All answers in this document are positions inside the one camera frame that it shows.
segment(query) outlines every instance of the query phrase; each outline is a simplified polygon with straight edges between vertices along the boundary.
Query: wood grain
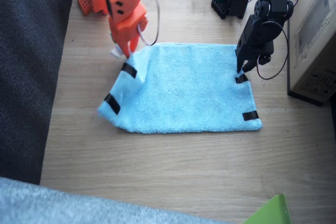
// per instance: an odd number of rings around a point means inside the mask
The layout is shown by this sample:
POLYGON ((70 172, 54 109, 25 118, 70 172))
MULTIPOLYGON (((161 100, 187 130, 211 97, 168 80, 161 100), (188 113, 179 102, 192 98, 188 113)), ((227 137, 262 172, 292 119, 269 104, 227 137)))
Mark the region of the wood grain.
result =
MULTIPOLYGON (((154 38, 156 7, 143 0, 154 38)), ((236 44, 243 20, 221 20, 211 0, 160 0, 159 42, 236 44)), ((252 13, 254 3, 248 6, 252 13)), ((41 184, 217 220, 244 222, 274 195, 286 193, 293 223, 334 223, 336 146, 328 105, 287 96, 287 73, 251 81, 264 128, 259 132, 142 135, 97 116, 124 59, 109 55, 107 18, 70 13, 41 184)), ((270 76, 286 43, 275 42, 270 76)))

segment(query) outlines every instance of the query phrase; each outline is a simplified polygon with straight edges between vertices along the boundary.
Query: gray fabric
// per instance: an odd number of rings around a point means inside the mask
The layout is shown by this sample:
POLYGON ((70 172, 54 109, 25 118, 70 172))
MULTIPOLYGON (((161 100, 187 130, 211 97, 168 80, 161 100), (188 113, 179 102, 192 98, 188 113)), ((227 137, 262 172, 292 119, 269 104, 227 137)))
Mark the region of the gray fabric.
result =
POLYGON ((72 0, 0 0, 0 176, 38 184, 72 0))
POLYGON ((0 223, 224 224, 0 178, 0 223))

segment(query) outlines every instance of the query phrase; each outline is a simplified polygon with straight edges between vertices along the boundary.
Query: white cable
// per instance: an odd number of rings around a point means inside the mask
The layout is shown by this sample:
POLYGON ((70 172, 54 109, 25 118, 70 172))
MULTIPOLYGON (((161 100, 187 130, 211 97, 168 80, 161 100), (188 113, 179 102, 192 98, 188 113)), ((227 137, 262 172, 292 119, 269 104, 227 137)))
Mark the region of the white cable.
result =
POLYGON ((155 3, 156 3, 156 7, 157 7, 157 11, 158 11, 158 21, 157 21, 157 30, 156 30, 156 37, 155 37, 155 40, 153 43, 149 43, 142 35, 142 30, 141 30, 141 27, 140 27, 140 24, 138 24, 138 32, 140 34, 140 38, 142 39, 142 41, 147 45, 147 46, 153 46, 157 40, 158 40, 158 37, 159 37, 159 31, 160 31, 160 3, 159 3, 159 0, 155 0, 155 3))

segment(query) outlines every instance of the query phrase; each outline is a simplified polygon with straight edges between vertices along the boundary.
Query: microfiber cloth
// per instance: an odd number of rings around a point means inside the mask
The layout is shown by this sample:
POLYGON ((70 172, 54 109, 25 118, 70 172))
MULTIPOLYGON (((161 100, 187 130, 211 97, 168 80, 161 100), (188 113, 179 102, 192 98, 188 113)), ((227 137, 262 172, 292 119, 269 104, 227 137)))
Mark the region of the microfiber cloth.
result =
POLYGON ((129 132, 255 131, 251 85, 236 46, 156 44, 123 65, 98 112, 129 132))
POLYGON ((225 224, 0 178, 0 223, 225 224))

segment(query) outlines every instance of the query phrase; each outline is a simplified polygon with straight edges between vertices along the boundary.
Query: green object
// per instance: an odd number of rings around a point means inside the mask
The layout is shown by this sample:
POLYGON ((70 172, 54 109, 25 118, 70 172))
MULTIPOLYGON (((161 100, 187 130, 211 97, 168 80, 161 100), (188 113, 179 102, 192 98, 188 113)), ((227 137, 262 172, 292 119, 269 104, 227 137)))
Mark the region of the green object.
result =
POLYGON ((285 194, 274 196, 244 224, 292 224, 285 194))

